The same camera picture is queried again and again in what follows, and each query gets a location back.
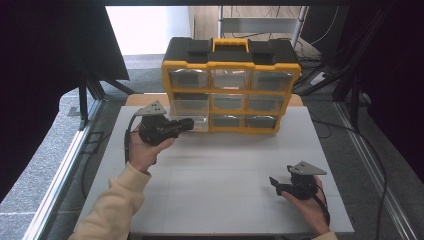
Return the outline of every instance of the hand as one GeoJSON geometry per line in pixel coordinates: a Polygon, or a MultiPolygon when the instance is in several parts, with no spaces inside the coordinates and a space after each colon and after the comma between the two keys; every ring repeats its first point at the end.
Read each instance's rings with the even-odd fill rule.
{"type": "Polygon", "coordinates": [[[148,169],[156,163],[158,154],[170,147],[175,139],[169,138],[158,146],[151,146],[144,143],[138,135],[139,126],[130,133],[130,164],[138,171],[148,174],[148,169]]]}
{"type": "MultiPolygon", "coordinates": [[[[323,189],[321,180],[317,176],[314,177],[317,185],[321,189],[323,189]]],[[[323,235],[325,233],[330,232],[330,228],[328,227],[327,222],[325,221],[324,213],[322,212],[321,207],[314,199],[310,198],[308,200],[299,200],[290,193],[284,191],[281,194],[285,199],[293,203],[300,210],[303,218],[306,220],[306,222],[308,222],[309,226],[312,227],[315,234],[323,235]]],[[[324,204],[326,204],[324,193],[320,189],[318,189],[318,193],[316,196],[324,204]]]]}

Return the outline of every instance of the person's arm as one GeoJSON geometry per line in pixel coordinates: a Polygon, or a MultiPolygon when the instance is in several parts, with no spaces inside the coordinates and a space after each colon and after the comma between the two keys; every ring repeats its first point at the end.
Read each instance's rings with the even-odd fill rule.
{"type": "Polygon", "coordinates": [[[144,201],[143,189],[150,179],[148,169],[173,142],[168,139],[153,147],[143,143],[137,133],[131,134],[129,162],[118,177],[109,180],[110,188],[98,196],[69,240],[127,239],[131,218],[144,201]]]}
{"type": "MultiPolygon", "coordinates": [[[[317,185],[322,188],[321,180],[315,176],[317,185]]],[[[285,199],[295,205],[301,212],[303,218],[311,226],[312,230],[318,236],[313,238],[314,240],[336,240],[337,237],[334,232],[331,232],[327,222],[325,221],[324,213],[322,212],[321,207],[314,199],[308,200],[299,200],[288,192],[282,192],[282,195],[285,199]]],[[[325,202],[324,193],[318,190],[317,197],[325,202]]]]}

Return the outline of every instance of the sweatshirt cuff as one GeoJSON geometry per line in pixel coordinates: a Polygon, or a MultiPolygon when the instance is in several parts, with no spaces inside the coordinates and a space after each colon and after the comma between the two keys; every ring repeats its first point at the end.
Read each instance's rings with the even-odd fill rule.
{"type": "Polygon", "coordinates": [[[124,170],[122,170],[121,174],[119,174],[116,180],[132,191],[143,192],[144,187],[146,186],[147,182],[149,182],[150,178],[150,175],[141,173],[129,162],[127,162],[124,170]]]}
{"type": "Polygon", "coordinates": [[[312,238],[312,240],[337,240],[337,237],[334,232],[328,232],[316,238],[312,238]]]}

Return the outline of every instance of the storage organizer box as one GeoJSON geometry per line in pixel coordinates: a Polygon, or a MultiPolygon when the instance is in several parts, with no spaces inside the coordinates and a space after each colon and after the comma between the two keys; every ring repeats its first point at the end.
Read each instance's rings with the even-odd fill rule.
{"type": "Polygon", "coordinates": [[[288,40],[172,38],[162,62],[169,118],[194,131],[276,133],[301,68],[288,40]]]}

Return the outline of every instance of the beige sleeve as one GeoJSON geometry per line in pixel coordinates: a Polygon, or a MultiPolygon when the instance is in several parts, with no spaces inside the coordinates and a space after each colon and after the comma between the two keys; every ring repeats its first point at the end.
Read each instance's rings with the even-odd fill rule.
{"type": "Polygon", "coordinates": [[[312,238],[312,240],[337,240],[337,236],[334,232],[328,232],[316,238],[312,238]]]}
{"type": "Polygon", "coordinates": [[[81,220],[69,240],[126,240],[131,218],[143,204],[143,190],[149,179],[149,175],[127,163],[118,177],[109,180],[110,188],[98,196],[90,213],[81,220]]]}

